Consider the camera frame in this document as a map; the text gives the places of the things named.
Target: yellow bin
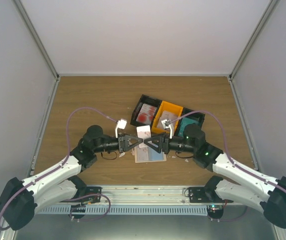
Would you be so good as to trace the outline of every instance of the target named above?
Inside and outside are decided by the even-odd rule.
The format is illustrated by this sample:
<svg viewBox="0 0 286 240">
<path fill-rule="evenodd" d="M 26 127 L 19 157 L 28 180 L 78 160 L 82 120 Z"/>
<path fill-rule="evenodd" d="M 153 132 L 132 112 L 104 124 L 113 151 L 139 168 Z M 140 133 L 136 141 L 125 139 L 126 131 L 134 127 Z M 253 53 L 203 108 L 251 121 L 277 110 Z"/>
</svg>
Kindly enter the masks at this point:
<svg viewBox="0 0 286 240">
<path fill-rule="evenodd" d="M 152 133 L 160 134 L 160 133 L 164 133 L 164 132 L 167 132 L 167 133 L 170 132 L 169 130 L 157 128 L 157 125 L 159 124 L 159 119 L 162 116 L 163 111 L 173 113 L 173 114 L 177 115 L 177 117 L 180 117 L 182 114 L 182 111 L 183 111 L 183 107 L 179 106 L 179 105 L 175 105 L 175 104 L 167 102 L 167 101 L 162 101 L 162 103 L 159 106 L 159 109 L 156 113 L 156 116 L 154 118 L 154 121 L 153 121 L 152 129 L 151 129 Z M 179 121 L 176 121 L 175 126 L 174 126 L 174 132 L 177 129 L 178 124 L 179 124 Z"/>
</svg>

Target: white wall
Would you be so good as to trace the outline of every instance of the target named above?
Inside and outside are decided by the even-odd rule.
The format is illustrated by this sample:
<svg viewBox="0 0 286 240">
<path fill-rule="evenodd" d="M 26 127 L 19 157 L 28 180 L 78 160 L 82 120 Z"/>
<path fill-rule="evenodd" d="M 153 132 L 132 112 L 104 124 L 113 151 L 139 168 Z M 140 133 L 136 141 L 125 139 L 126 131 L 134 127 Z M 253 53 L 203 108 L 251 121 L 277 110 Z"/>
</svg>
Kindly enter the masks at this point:
<svg viewBox="0 0 286 240">
<path fill-rule="evenodd" d="M 61 75 L 227 75 L 269 0 L 22 2 Z"/>
<path fill-rule="evenodd" d="M 286 1 L 280 1 L 235 77 L 262 169 L 286 176 Z"/>
<path fill-rule="evenodd" d="M 10 0 L 0 0 L 0 194 L 27 176 L 54 84 L 39 49 Z"/>
</svg>

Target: gray floor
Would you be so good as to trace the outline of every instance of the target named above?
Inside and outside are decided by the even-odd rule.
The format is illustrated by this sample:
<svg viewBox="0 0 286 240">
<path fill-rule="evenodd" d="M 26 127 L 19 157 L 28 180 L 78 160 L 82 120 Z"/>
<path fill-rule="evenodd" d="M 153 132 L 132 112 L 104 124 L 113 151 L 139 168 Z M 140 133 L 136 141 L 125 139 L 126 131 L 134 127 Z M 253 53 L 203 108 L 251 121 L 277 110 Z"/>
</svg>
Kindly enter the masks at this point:
<svg viewBox="0 0 286 240">
<path fill-rule="evenodd" d="M 244 207 L 230 206 L 224 218 Z M 110 215 L 94 222 L 71 222 L 67 215 L 36 215 L 16 240 L 274 240 L 272 225 L 256 210 L 235 222 L 205 216 Z"/>
</svg>

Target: wooden tabletop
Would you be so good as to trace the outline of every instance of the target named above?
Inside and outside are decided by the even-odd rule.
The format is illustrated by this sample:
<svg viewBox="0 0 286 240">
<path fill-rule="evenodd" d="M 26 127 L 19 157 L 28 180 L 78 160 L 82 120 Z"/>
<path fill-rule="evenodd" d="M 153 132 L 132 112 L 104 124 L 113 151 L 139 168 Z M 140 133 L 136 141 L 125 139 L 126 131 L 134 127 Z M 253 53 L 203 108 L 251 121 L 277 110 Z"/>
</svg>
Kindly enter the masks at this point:
<svg viewBox="0 0 286 240">
<path fill-rule="evenodd" d="M 142 94 L 193 110 L 206 110 L 222 122 L 233 158 L 253 167 L 244 130 L 226 77 L 197 76 L 74 76 L 62 77 L 58 85 L 47 127 L 35 166 L 35 173 L 62 160 L 67 154 L 66 121 L 79 107 L 94 107 L 112 118 L 127 119 L 125 132 L 135 135 L 130 125 L 131 114 Z M 100 125 L 105 134 L 114 135 L 115 123 L 90 110 L 81 110 L 71 119 L 71 149 L 91 125 Z M 224 149 L 219 125 L 209 115 L 202 129 L 206 140 Z M 115 160 L 102 159 L 79 176 L 88 185 L 204 185 L 213 175 L 198 167 L 191 159 L 135 163 L 131 152 Z"/>
</svg>

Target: wooden table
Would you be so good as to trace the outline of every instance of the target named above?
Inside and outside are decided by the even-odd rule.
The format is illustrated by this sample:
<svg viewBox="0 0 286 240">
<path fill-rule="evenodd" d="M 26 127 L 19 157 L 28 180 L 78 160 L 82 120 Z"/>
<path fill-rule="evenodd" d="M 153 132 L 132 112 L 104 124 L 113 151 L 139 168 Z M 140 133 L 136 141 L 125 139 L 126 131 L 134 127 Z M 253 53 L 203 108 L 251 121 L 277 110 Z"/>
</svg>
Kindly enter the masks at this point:
<svg viewBox="0 0 286 240">
<path fill-rule="evenodd" d="M 75 76 L 62 77 L 58 85 L 47 127 L 35 166 L 39 173 L 62 160 L 67 154 L 66 121 L 79 107 L 89 106 L 119 120 L 127 119 L 127 134 L 136 134 L 130 125 L 131 114 L 142 94 L 193 110 L 207 110 L 222 122 L 230 154 L 253 167 L 245 134 L 226 77 L 197 76 Z M 115 124 L 94 111 L 81 110 L 70 121 L 70 144 L 73 149 L 91 125 L 100 125 L 105 134 L 114 135 Z M 224 149 L 219 125 L 209 115 L 202 129 L 206 140 Z M 102 159 L 79 176 L 88 185 L 204 185 L 213 173 L 201 169 L 191 159 L 135 163 L 127 152 L 116 160 Z"/>
</svg>

